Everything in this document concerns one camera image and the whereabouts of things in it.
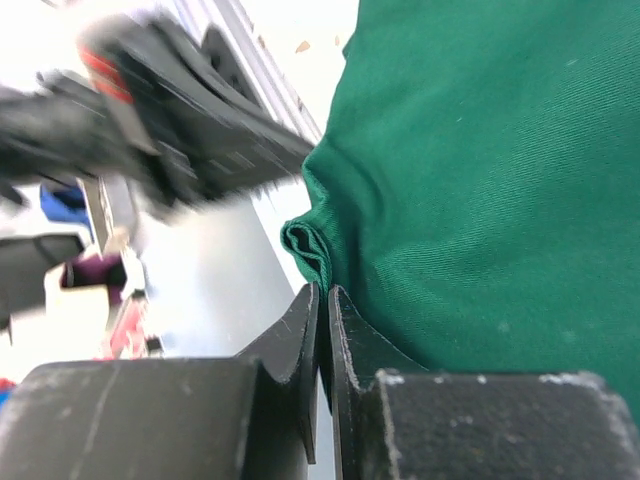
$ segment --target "green cloth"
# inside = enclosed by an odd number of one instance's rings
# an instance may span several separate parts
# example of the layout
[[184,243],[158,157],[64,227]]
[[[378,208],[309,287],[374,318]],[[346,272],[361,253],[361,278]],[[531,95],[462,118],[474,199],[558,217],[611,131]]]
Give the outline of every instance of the green cloth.
[[640,419],[640,2],[360,3],[301,272],[430,369],[590,370]]

